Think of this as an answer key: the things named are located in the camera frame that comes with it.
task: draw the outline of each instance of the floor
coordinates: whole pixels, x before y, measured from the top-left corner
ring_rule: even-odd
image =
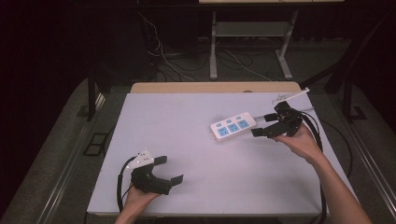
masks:
[[[159,65],[152,81],[211,81],[208,66],[208,44],[202,40],[201,53],[186,57],[173,49],[165,50],[167,62]],[[274,51],[279,48],[278,39],[221,39],[218,43],[218,81],[283,81]],[[323,40],[291,42],[286,53],[293,80],[304,81],[341,58],[349,42]],[[374,223],[395,223],[395,216],[384,201],[384,186],[390,192],[396,189],[396,138],[384,120],[358,89],[353,91],[353,105],[359,106],[366,120],[348,123],[341,114],[341,92],[327,94],[323,87],[327,78],[312,84],[308,95],[334,152],[355,190],[363,208]],[[87,105],[87,81],[82,82],[64,106],[45,145],[1,224],[8,223],[113,223],[114,217],[98,217],[86,214],[96,178],[100,172],[104,154],[84,156],[91,138],[98,133],[108,134],[105,149],[118,120],[123,100],[130,87],[114,87],[111,93],[101,94],[97,100],[97,113],[87,122],[81,116],[81,108]],[[352,158],[347,149],[350,145]],[[381,174],[367,169],[361,148],[369,151]],[[90,152],[99,150],[91,147]],[[379,184],[375,175],[382,175],[387,182]],[[312,217],[280,217],[278,219],[242,220],[239,223],[310,223]],[[142,219],[141,223],[151,223]],[[221,223],[218,219],[157,220],[159,223]]]

